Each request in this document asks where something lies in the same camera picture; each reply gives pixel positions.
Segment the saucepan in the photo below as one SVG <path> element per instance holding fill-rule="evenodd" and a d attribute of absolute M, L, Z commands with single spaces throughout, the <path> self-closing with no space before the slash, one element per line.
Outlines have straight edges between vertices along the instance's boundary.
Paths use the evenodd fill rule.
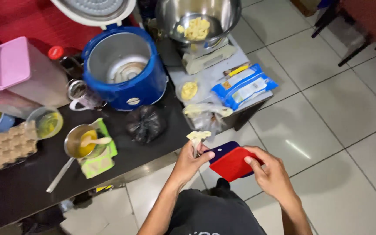
<path fill-rule="evenodd" d="M 181 51 L 190 54 L 212 52 L 233 30 L 241 14 L 240 0 L 158 0 L 155 13 L 159 29 L 173 39 Z M 210 22 L 209 33 L 204 40 L 188 40 L 177 27 L 187 28 L 189 21 L 197 17 Z"/>
<path fill-rule="evenodd" d="M 97 138 L 102 138 L 104 135 L 100 131 L 97 131 L 93 126 L 83 124 L 75 127 L 72 129 L 69 134 L 66 136 L 64 149 L 66 154 L 70 157 L 69 161 L 62 167 L 56 178 L 53 182 L 49 185 L 46 192 L 51 193 L 56 188 L 57 184 L 59 183 L 60 179 L 62 179 L 63 175 L 66 173 L 68 168 L 72 165 L 73 161 L 77 158 L 93 158 L 99 156 L 101 153 L 105 151 L 105 148 L 108 144 L 97 144 L 94 149 L 88 153 L 86 156 L 81 156 L 79 153 L 79 147 L 81 145 L 81 137 L 88 131 L 94 130 L 97 132 Z"/>

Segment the black t-shirt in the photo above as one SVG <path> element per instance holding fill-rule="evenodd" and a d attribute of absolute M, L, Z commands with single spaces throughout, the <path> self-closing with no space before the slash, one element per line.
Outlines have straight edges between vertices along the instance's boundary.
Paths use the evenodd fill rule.
<path fill-rule="evenodd" d="M 176 201 L 167 235 L 265 235 L 241 199 L 184 190 Z"/>

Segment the egg carton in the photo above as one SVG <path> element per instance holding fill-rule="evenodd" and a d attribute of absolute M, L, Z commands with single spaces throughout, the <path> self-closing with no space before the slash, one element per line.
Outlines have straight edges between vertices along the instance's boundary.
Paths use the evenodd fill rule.
<path fill-rule="evenodd" d="M 22 123 L 0 133 L 0 170 L 22 162 L 37 152 L 37 141 L 25 132 L 25 123 Z"/>

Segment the person's left hand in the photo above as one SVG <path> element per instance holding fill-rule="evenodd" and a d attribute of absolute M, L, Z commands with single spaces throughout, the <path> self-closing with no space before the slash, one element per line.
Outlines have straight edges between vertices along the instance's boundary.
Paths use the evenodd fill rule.
<path fill-rule="evenodd" d="M 182 147 L 179 153 L 178 160 L 169 176 L 169 180 L 175 182 L 178 185 L 185 185 L 188 181 L 192 179 L 198 169 L 210 159 L 212 159 L 215 154 L 213 152 L 206 152 L 209 148 L 203 145 L 202 142 L 198 144 L 197 150 L 201 154 L 200 157 L 194 158 L 194 148 L 192 141 L 188 141 Z"/>

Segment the chair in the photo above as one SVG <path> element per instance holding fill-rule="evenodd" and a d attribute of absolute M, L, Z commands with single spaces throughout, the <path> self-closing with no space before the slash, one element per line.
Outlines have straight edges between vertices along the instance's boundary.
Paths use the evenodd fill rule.
<path fill-rule="evenodd" d="M 311 37 L 319 35 L 321 30 L 339 15 L 351 17 L 366 31 L 364 43 L 338 64 L 341 67 L 371 43 L 376 42 L 376 0 L 335 0 L 316 22 L 317 29 Z"/>

